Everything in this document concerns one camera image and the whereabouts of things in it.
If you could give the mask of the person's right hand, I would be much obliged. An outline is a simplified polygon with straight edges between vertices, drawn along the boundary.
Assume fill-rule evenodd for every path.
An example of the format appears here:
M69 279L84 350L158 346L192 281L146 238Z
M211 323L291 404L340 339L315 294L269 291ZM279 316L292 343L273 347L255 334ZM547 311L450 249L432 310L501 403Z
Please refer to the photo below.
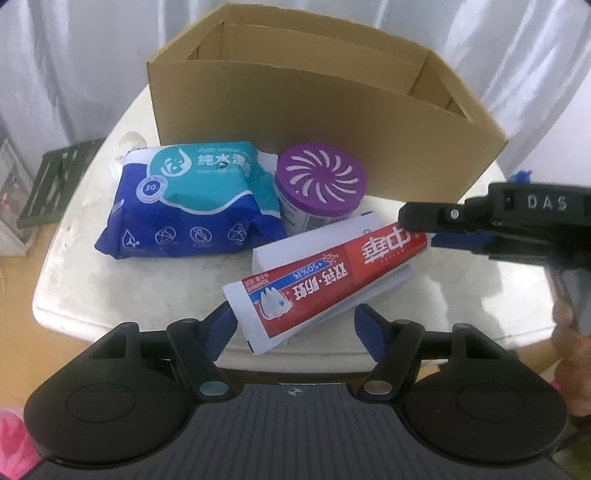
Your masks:
M560 356L555 380L565 399L569 412L577 417L590 414L590 338L580 335L574 328L574 314L563 300L553 308L556 323L551 341Z

